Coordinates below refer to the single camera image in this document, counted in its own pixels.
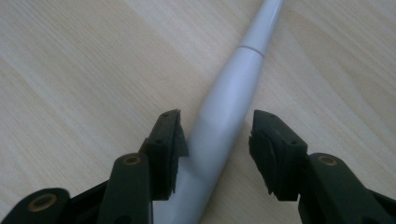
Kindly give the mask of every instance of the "toothbrush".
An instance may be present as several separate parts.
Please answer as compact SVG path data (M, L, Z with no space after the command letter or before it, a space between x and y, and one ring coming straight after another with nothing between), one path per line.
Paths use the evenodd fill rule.
M242 128L282 4L265 0L206 96L188 137L190 156L179 160L176 192L169 201L154 204L154 223L199 222Z

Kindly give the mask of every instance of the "light wood table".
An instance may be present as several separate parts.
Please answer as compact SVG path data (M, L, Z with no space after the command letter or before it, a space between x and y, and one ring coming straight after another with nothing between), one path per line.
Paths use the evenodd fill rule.
M261 3L0 1L0 218L36 190L105 181L164 111L181 109L188 134ZM285 1L202 223L301 223L248 154L254 109L396 198L396 1Z

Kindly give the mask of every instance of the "black plastic part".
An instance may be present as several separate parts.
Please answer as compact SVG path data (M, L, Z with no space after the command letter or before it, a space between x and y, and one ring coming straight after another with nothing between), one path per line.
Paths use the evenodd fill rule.
M255 110L249 147L268 192L280 201L297 201L306 142L277 116Z
M67 213L69 219L75 224L96 223L106 187L107 181L72 198Z
M67 223L64 209L68 202L69 193L65 189L42 189L17 203L2 224Z
M396 223L396 201L375 191L370 190L370 192L376 201L381 204L382 208L392 217L393 222Z
M119 157L107 182L97 223L152 223L150 198L147 156L132 153Z
M172 191L175 191L178 158L189 155L180 126L180 110L160 115L139 153L149 158L151 200L168 200Z
M299 205L304 224L394 223L372 192L340 159L323 153L312 154L305 176L310 190L302 191Z

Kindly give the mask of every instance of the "white plastic object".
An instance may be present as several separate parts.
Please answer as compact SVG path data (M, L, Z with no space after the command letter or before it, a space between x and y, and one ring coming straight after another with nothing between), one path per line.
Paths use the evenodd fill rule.
M283 0L266 0L242 44L224 66L188 137L175 194L154 204L156 224L198 223L253 99L262 59Z

